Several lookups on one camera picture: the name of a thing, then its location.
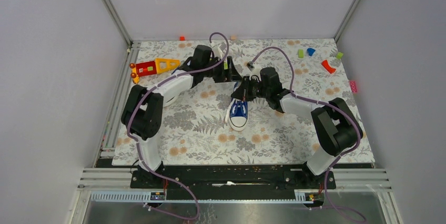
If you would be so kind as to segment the blue sneaker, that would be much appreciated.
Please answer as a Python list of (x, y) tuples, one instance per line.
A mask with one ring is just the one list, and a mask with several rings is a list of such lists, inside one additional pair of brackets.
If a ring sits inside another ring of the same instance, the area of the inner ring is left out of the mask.
[(248, 122), (248, 102), (231, 98), (226, 110), (225, 123), (234, 131), (243, 131)]

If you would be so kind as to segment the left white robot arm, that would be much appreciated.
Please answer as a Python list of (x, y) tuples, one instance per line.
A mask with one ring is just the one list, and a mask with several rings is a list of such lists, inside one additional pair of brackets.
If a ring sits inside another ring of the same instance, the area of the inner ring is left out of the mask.
[(135, 85), (131, 88), (121, 115), (127, 136), (136, 143), (138, 166), (144, 170), (143, 181), (152, 188), (163, 182), (158, 168), (163, 165), (158, 138), (163, 120), (163, 108), (181, 93), (196, 87), (205, 78), (215, 83), (241, 81), (231, 56), (219, 46), (198, 45), (166, 79), (150, 88)]

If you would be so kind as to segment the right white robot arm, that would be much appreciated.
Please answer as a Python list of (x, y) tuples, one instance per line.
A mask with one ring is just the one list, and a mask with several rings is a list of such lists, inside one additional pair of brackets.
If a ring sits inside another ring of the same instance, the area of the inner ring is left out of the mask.
[(264, 98), (269, 107), (282, 114), (294, 114), (310, 119), (316, 130), (319, 149), (305, 162), (302, 183), (315, 188), (322, 182), (322, 174), (338, 160), (341, 154), (363, 137), (362, 129), (351, 110), (341, 98), (328, 103), (299, 98), (283, 88), (273, 67), (254, 69), (250, 75), (229, 73), (229, 80), (238, 82), (231, 97), (240, 101)]

